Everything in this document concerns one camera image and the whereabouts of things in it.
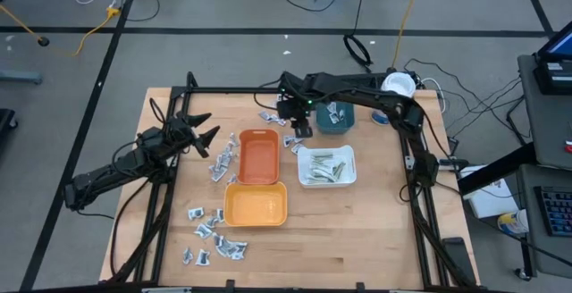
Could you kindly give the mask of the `wipes canister with yellow label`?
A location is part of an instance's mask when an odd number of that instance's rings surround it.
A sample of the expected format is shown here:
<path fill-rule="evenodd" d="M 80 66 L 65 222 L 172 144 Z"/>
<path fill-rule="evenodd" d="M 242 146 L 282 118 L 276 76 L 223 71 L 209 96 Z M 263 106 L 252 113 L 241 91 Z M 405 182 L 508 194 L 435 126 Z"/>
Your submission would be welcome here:
<path fill-rule="evenodd" d="M 505 213 L 498 217 L 497 226 L 507 234 L 525 234 L 529 231 L 526 209 Z"/>

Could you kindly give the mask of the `black flat pad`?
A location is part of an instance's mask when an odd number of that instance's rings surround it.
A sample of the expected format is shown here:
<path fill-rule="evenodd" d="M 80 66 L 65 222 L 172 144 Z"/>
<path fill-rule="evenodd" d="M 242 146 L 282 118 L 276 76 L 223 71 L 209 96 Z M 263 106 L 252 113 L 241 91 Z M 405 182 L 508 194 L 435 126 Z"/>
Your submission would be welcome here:
<path fill-rule="evenodd" d="M 466 284 L 475 286 L 475 274 L 464 239 L 461 237 L 445 238 L 442 239 L 442 244 Z"/>

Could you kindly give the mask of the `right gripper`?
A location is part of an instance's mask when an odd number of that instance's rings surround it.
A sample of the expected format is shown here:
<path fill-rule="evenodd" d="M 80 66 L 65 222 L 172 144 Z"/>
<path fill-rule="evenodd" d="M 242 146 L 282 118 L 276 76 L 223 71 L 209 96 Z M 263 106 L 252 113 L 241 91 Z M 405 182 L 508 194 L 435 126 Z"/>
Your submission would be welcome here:
<path fill-rule="evenodd" d="M 313 109 L 314 96 L 308 92 L 279 88 L 281 100 L 279 101 L 279 118 L 290 121 L 297 138 L 312 138 L 313 130 L 309 125 L 308 117 Z"/>

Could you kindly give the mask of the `yellow plastic bin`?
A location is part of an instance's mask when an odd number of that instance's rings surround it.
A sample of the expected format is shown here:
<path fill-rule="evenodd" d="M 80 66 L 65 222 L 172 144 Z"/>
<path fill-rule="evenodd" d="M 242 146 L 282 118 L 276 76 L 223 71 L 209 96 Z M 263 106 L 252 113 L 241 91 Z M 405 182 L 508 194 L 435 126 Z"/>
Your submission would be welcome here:
<path fill-rule="evenodd" d="M 224 193 L 223 216 L 232 227 L 278 227 L 288 217 L 288 192 L 272 185 L 230 184 Z"/>

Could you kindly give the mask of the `white plastic bin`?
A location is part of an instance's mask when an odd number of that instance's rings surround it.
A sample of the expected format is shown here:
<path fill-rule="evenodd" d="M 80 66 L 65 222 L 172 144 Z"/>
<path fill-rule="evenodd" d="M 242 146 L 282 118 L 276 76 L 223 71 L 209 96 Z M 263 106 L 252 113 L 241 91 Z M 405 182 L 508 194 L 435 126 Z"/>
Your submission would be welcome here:
<path fill-rule="evenodd" d="M 312 174 L 310 169 L 312 168 L 311 155 L 314 154 L 333 154 L 332 159 L 327 160 L 317 160 L 317 161 L 329 161 L 332 163 L 332 168 L 321 167 L 329 172 L 332 172 L 333 168 L 340 162 L 344 162 L 346 165 L 341 173 L 340 178 L 335 184 L 313 184 L 307 182 L 307 176 L 323 176 L 322 173 Z M 297 153 L 298 158 L 298 174 L 299 183 L 303 188 L 345 188 L 357 180 L 357 168 L 354 156 L 354 151 L 351 146 L 341 146 L 338 148 L 301 148 Z"/>

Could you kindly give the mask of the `dark orange plastic bin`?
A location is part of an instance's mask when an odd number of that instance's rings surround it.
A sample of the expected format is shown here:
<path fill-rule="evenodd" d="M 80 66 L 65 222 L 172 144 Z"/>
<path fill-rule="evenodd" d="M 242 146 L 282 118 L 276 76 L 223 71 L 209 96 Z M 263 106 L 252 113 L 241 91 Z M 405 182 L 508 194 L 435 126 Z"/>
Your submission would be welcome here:
<path fill-rule="evenodd" d="M 243 130 L 240 139 L 238 181 L 274 184 L 279 178 L 279 134 L 272 129 Z"/>

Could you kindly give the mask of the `grey desk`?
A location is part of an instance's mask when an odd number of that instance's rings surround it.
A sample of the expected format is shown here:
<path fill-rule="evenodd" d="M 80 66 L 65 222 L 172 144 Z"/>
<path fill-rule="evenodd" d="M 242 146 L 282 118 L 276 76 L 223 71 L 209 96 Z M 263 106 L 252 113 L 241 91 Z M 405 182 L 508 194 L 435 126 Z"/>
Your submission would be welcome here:
<path fill-rule="evenodd" d="M 537 271 L 572 279 L 572 237 L 552 237 L 543 225 L 534 193 L 536 186 L 572 188 L 572 172 L 522 165 L 517 172 L 523 206 L 529 225 L 528 241 L 534 246 L 532 257 Z"/>

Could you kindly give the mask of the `teal plastic bin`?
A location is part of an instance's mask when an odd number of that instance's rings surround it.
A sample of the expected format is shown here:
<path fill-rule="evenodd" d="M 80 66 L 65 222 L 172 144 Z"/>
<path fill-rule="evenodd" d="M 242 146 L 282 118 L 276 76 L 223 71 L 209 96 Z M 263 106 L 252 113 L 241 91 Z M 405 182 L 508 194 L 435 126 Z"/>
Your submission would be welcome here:
<path fill-rule="evenodd" d="M 344 121 L 332 124 L 326 108 L 328 104 L 317 104 L 315 108 L 315 121 L 316 127 L 322 134 L 326 135 L 341 135 L 348 132 L 355 123 L 354 107 L 352 104 L 343 102 L 334 102 L 337 105 L 337 112 L 343 111 L 345 113 Z"/>

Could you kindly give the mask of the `grey cart top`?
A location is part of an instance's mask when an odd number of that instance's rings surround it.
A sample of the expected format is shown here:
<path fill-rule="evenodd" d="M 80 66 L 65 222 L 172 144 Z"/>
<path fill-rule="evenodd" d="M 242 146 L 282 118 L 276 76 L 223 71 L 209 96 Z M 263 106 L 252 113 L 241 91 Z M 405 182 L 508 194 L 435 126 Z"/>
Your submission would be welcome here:
<path fill-rule="evenodd" d="M 572 171 L 572 153 L 565 150 L 566 141 L 572 140 L 572 96 L 541 92 L 533 56 L 520 55 L 517 64 L 538 163 Z"/>

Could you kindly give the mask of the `grey metal bar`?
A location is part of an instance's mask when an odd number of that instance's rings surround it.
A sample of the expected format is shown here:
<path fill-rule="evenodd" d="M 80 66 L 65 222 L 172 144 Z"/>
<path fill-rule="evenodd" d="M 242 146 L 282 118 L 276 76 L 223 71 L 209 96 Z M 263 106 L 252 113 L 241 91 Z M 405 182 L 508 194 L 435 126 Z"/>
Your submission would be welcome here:
<path fill-rule="evenodd" d="M 0 81 L 28 82 L 40 85 L 43 82 L 43 77 L 39 72 L 34 71 L 0 70 Z"/>

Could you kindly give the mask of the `keyboard with coloured keys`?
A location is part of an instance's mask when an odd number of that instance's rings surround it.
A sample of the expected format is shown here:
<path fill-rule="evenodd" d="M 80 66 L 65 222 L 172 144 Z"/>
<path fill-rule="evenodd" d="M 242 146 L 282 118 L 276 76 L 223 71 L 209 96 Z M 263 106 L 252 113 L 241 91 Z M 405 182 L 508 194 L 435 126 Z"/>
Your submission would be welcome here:
<path fill-rule="evenodd" d="M 543 225 L 552 237 L 572 237 L 572 188 L 536 186 Z"/>

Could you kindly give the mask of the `white disinfecting wipes canister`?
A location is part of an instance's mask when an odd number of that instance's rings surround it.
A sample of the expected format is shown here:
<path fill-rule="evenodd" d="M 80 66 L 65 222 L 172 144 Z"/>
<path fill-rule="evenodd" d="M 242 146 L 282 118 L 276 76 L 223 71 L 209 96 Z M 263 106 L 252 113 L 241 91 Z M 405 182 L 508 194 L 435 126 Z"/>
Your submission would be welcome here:
<path fill-rule="evenodd" d="M 387 75 L 381 84 L 380 90 L 383 92 L 396 92 L 397 94 L 412 97 L 416 91 L 415 80 L 405 72 L 393 72 Z M 389 124 L 387 115 L 381 110 L 373 110 L 370 114 L 371 120 L 379 125 Z"/>

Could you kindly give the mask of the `black aluminium table frame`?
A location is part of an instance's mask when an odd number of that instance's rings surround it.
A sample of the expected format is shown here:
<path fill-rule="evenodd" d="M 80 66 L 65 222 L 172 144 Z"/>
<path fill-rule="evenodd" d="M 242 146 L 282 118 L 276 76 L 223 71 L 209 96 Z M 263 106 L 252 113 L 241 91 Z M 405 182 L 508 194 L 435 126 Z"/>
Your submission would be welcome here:
<path fill-rule="evenodd" d="M 278 80 L 265 83 L 258 88 L 214 88 L 199 87 L 194 76 L 187 76 L 183 87 L 174 87 L 170 99 L 182 98 L 182 108 L 189 108 L 190 97 L 194 93 L 207 94 L 273 94 L 280 95 Z M 404 156 L 412 155 L 408 141 L 399 134 L 401 152 Z M 481 287 L 466 284 L 458 273 L 441 243 L 436 212 L 431 188 L 423 187 L 413 181 L 414 164 L 406 170 L 406 187 L 409 192 L 409 204 L 413 218 L 413 229 L 416 235 L 416 249 L 420 263 L 423 293 L 480 293 Z M 166 231 L 170 219 L 172 195 L 176 171 L 168 171 L 165 182 L 167 190 L 164 204 L 156 205 L 158 187 L 152 187 L 150 202 L 147 206 L 146 220 L 142 238 L 122 268 L 110 279 L 100 281 L 93 290 L 97 293 L 153 293 L 164 290 L 159 283 Z"/>

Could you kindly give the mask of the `black laptop base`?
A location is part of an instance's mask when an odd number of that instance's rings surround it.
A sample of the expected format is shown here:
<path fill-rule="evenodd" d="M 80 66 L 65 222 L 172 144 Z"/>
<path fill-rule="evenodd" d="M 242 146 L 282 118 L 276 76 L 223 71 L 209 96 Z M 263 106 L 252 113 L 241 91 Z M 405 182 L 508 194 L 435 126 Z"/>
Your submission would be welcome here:
<path fill-rule="evenodd" d="M 544 95 L 572 95 L 572 61 L 542 62 L 533 74 Z"/>

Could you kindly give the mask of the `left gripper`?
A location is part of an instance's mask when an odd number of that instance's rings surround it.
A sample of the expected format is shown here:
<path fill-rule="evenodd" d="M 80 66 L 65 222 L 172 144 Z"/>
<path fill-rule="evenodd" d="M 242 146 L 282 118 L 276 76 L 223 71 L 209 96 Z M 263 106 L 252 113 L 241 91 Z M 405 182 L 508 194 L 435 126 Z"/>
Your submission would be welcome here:
<path fill-rule="evenodd" d="M 193 129 L 211 117 L 211 113 L 198 115 L 179 114 L 168 119 L 161 127 L 154 127 L 154 154 L 176 155 L 189 147 L 195 147 L 201 157 L 208 157 L 207 149 L 220 127 L 197 135 Z"/>

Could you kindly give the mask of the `white box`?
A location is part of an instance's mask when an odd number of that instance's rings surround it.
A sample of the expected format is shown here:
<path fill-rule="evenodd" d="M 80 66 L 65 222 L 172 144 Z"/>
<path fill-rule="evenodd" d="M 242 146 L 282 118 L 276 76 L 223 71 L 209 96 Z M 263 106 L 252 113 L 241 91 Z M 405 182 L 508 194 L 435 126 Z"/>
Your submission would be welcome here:
<path fill-rule="evenodd" d="M 505 179 L 499 179 L 488 186 L 463 196 L 478 219 L 513 213 L 518 210 L 516 191 L 509 189 Z"/>

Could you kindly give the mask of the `black caster base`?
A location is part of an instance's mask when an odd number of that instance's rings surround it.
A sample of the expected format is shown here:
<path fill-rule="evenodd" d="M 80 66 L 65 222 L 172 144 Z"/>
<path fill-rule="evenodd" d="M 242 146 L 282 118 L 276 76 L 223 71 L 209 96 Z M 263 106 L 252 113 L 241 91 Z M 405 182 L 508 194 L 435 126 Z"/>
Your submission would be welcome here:
<path fill-rule="evenodd" d="M 16 129 L 18 125 L 14 110 L 0 108 L 0 135 Z"/>

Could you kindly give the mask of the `black diagonal beam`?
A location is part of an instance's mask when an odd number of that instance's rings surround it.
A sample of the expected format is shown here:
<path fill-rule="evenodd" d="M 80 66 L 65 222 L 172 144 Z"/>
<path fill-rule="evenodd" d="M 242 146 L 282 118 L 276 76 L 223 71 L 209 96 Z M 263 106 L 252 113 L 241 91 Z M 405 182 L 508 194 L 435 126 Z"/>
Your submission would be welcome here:
<path fill-rule="evenodd" d="M 510 175 L 522 164 L 537 163 L 534 143 L 528 143 L 458 180 L 461 195 L 467 195 Z"/>

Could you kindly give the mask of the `laptop screen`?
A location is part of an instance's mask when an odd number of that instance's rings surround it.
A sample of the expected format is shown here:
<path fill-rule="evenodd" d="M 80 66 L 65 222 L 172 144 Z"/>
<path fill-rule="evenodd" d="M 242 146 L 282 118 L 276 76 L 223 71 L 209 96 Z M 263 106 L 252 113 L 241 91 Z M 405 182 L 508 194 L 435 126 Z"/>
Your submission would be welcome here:
<path fill-rule="evenodd" d="M 562 31 L 549 40 L 538 52 L 542 59 L 572 60 L 572 30 Z"/>

